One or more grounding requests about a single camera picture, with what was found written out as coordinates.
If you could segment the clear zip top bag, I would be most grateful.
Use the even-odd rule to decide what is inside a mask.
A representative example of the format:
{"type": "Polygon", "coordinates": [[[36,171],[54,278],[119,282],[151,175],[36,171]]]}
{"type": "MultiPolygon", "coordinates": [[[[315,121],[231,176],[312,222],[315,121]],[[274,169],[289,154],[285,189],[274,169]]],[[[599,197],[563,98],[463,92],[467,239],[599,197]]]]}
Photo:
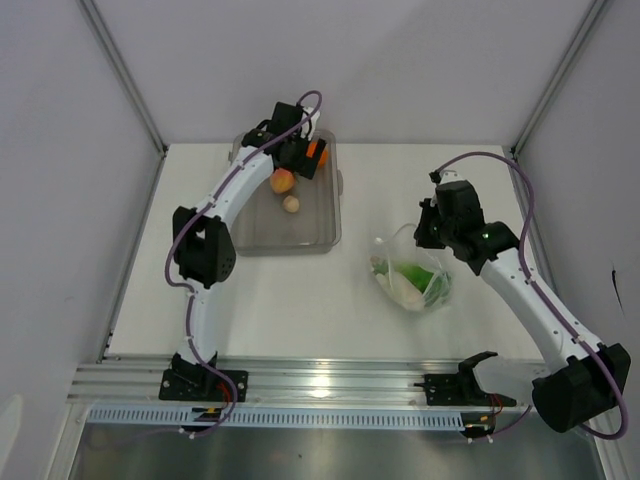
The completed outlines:
{"type": "Polygon", "coordinates": [[[416,245],[417,225],[406,223],[370,248],[370,271],[381,289],[408,312],[426,313],[444,306],[453,278],[435,251],[416,245]]]}

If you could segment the peach fruit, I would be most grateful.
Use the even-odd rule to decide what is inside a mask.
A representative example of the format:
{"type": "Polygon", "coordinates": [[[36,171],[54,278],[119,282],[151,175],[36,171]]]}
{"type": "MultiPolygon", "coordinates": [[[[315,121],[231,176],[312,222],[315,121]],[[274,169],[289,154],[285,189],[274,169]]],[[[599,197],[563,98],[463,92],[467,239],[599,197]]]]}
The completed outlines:
{"type": "Polygon", "coordinates": [[[296,178],[289,170],[278,168],[270,176],[269,184],[275,194],[285,194],[295,187],[296,178]]]}

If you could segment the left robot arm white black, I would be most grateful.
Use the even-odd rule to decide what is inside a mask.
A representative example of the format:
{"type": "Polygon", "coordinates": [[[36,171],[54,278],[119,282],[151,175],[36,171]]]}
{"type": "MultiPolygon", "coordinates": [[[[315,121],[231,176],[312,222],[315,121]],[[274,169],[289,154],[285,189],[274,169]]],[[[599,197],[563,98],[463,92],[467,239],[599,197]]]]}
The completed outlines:
{"type": "Polygon", "coordinates": [[[164,266],[167,284],[187,291],[185,337],[164,371],[164,401],[240,400],[240,373],[217,367],[214,312],[223,283],[237,260],[231,230],[250,197],[277,169],[310,179],[325,141],[311,142],[319,106],[300,102],[275,105],[271,117],[244,134],[227,172],[192,208],[172,217],[173,243],[164,266]]]}

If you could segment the small beige mushroom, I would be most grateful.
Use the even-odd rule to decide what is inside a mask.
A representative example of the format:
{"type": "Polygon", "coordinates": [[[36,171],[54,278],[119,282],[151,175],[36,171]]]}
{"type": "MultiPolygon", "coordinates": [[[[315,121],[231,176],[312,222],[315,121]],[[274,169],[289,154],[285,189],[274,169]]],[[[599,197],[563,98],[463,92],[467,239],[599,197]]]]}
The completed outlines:
{"type": "Polygon", "coordinates": [[[295,196],[289,195],[284,198],[282,206],[288,213],[297,213],[300,209],[300,202],[295,196]]]}

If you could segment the green lettuce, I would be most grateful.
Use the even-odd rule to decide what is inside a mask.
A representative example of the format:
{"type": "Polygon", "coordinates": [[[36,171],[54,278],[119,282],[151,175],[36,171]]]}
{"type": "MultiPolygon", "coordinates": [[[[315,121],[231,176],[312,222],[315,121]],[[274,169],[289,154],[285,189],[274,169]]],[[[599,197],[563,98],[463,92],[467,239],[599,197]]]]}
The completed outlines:
{"type": "Polygon", "coordinates": [[[395,270],[418,290],[426,305],[433,305],[449,296],[451,276],[448,272],[433,272],[413,263],[397,263],[395,270]]]}

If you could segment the white radish green leaves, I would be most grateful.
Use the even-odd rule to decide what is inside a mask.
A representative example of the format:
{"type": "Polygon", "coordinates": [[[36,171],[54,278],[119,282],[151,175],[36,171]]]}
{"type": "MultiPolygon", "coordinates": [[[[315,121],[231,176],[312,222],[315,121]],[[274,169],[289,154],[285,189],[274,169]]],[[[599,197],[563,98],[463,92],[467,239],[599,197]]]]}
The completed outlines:
{"type": "Polygon", "coordinates": [[[418,312],[425,308],[425,301],[418,290],[395,270],[397,263],[380,256],[371,256],[371,272],[388,296],[407,311],[418,312]]]}

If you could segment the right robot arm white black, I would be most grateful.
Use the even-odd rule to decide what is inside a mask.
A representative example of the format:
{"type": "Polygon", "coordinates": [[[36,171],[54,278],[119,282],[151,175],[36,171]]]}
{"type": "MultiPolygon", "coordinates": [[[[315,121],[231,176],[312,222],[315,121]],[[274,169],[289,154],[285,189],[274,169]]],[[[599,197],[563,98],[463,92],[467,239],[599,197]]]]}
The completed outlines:
{"type": "Polygon", "coordinates": [[[587,428],[590,420],[618,409],[617,431],[590,433],[604,440],[622,438],[629,428],[623,398],[631,366],[627,350],[619,343],[603,343],[536,277],[526,263],[523,243],[511,229],[502,222],[485,221],[469,181],[440,180],[434,195],[420,206],[417,246],[451,249],[511,309],[546,365],[537,374],[485,352],[471,370],[458,376],[458,395],[475,404],[491,393],[504,394],[534,407],[558,433],[587,428]]]}

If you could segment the orange fruit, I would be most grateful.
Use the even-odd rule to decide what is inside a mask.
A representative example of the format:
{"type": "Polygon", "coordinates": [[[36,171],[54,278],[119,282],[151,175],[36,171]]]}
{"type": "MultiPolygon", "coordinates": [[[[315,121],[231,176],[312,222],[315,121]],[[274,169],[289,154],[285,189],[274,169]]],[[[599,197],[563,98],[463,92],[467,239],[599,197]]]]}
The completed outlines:
{"type": "Polygon", "coordinates": [[[319,160],[319,162],[317,164],[317,167],[318,168],[323,168],[326,165],[326,163],[328,162],[328,159],[329,159],[329,151],[328,151],[327,148],[324,148],[322,153],[321,153],[321,155],[320,155],[320,160],[319,160]]]}

